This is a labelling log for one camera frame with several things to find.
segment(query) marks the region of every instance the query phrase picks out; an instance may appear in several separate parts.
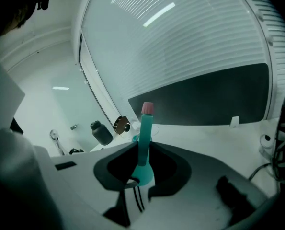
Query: white wall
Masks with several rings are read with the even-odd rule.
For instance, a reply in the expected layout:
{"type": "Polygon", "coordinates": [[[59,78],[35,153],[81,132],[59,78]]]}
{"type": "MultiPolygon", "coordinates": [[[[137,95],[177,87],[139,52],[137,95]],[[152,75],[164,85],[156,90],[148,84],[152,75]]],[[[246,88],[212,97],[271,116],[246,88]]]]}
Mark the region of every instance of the white wall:
{"type": "Polygon", "coordinates": [[[58,151],[49,138],[49,132],[56,129],[65,149],[81,149],[75,132],[70,130],[60,106],[52,92],[51,79],[75,66],[70,41],[52,46],[32,55],[9,74],[25,92],[15,118],[24,131],[24,136],[34,145],[45,147],[50,156],[58,156],[58,151]]]}
{"type": "Polygon", "coordinates": [[[6,70],[37,50],[71,39],[71,20],[81,0],[49,0],[47,10],[35,9],[20,29],[0,37],[0,62],[6,70]]]}

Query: gray bottle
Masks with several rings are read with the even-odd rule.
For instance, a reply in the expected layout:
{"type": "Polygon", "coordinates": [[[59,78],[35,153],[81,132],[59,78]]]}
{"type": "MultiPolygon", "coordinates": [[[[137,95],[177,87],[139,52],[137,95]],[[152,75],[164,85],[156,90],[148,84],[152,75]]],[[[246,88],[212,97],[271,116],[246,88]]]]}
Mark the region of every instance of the gray bottle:
{"type": "Polygon", "coordinates": [[[90,125],[90,128],[92,129],[92,134],[101,145],[106,146],[112,142],[112,134],[109,132],[105,125],[100,123],[100,121],[93,122],[90,125]]]}

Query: red cap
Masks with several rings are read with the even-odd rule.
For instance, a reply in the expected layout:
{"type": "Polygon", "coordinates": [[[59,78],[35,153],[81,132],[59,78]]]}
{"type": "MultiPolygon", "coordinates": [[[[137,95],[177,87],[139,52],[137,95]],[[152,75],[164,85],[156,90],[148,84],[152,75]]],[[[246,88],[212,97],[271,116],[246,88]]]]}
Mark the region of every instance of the red cap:
{"type": "Polygon", "coordinates": [[[154,114],[154,103],[153,102],[144,102],[142,106],[142,114],[154,114]]]}

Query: glass door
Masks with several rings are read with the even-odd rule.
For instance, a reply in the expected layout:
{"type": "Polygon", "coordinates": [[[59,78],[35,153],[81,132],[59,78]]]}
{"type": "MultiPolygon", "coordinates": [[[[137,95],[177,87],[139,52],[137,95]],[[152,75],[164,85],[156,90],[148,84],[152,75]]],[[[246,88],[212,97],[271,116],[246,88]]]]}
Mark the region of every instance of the glass door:
{"type": "Polygon", "coordinates": [[[51,80],[52,91],[69,129],[76,133],[77,142],[88,152],[99,142],[92,135],[90,124],[99,120],[112,133],[112,124],[99,106],[80,67],[72,67],[51,80]]]}

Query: ceiling light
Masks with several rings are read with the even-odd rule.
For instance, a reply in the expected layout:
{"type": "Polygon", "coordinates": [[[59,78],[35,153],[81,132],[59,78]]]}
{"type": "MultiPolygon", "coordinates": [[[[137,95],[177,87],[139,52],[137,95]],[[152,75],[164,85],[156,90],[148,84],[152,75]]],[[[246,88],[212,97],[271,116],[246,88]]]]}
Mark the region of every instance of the ceiling light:
{"type": "Polygon", "coordinates": [[[68,87],[53,87],[53,90],[68,90],[69,88],[68,87]]]}

